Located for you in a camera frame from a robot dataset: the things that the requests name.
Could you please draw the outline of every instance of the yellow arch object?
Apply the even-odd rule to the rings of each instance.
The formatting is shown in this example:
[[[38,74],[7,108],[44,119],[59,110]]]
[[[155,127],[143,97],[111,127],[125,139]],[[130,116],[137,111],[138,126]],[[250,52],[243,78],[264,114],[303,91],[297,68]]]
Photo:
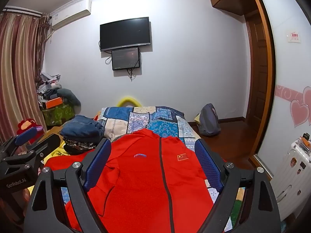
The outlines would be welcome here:
[[[124,97],[122,98],[118,104],[117,104],[117,107],[122,107],[124,105],[124,103],[131,103],[133,104],[134,107],[141,107],[142,105],[136,101],[134,98],[132,97]]]

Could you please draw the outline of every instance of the blue denim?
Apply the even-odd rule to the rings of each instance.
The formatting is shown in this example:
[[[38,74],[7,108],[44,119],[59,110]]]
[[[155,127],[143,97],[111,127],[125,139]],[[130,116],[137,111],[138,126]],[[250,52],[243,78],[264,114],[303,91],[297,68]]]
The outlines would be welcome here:
[[[91,118],[76,115],[72,120],[63,125],[60,134],[68,140],[80,140],[81,142],[88,140],[92,142],[94,139],[96,141],[102,139],[104,127]]]

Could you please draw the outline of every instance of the red stuffed animal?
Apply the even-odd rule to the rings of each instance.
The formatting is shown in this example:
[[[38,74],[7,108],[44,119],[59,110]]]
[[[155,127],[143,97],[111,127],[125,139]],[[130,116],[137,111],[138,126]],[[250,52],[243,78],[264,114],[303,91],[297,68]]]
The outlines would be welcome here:
[[[24,133],[26,130],[35,127],[37,129],[37,135],[35,135],[32,139],[29,140],[29,143],[32,144],[35,142],[40,136],[44,135],[43,126],[37,125],[35,120],[29,118],[27,120],[22,120],[18,124],[19,130],[17,131],[17,135]]]

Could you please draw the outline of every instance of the silver screw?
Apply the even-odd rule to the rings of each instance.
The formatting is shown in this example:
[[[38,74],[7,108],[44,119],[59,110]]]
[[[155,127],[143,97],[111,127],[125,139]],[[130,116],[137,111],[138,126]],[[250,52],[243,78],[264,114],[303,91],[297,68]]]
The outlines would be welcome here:
[[[262,167],[259,166],[259,167],[257,167],[257,171],[260,172],[260,173],[263,173],[265,170]]]
[[[232,162],[226,162],[226,167],[233,168],[234,164]]]
[[[80,162],[74,162],[73,163],[73,168],[78,168],[80,167],[81,163]]]
[[[49,168],[48,166],[43,167],[42,171],[43,171],[43,172],[48,172],[48,171],[50,171],[50,168]]]

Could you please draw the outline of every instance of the gray backpack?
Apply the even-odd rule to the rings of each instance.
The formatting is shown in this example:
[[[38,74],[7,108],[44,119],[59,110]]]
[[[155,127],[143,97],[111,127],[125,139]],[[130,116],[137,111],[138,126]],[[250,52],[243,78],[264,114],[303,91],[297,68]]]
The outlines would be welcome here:
[[[218,116],[214,106],[209,103],[204,106],[200,113],[200,124],[197,125],[199,132],[205,136],[217,135],[220,132]]]

